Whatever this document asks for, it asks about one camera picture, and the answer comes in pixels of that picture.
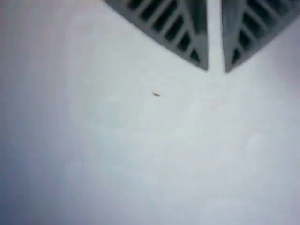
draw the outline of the dark speck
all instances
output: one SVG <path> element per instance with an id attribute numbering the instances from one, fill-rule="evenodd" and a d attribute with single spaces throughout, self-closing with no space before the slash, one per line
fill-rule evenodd
<path id="1" fill-rule="evenodd" d="M 156 97 L 160 97 L 160 94 L 158 94 L 157 92 L 152 92 L 152 95 L 156 96 Z"/>

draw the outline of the small insect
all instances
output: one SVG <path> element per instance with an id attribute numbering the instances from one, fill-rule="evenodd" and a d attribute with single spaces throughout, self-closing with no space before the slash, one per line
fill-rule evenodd
<path id="1" fill-rule="evenodd" d="M 152 95 L 154 95 L 155 97 L 160 97 L 160 94 L 158 94 L 156 91 L 153 91 Z"/>

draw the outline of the white wall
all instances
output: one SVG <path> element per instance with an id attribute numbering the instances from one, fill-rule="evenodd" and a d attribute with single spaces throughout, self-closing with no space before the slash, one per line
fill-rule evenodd
<path id="1" fill-rule="evenodd" d="M 0 6 L 1 224 L 299 223 L 299 20 L 224 75 L 219 1 L 208 73 L 97 0 Z"/>

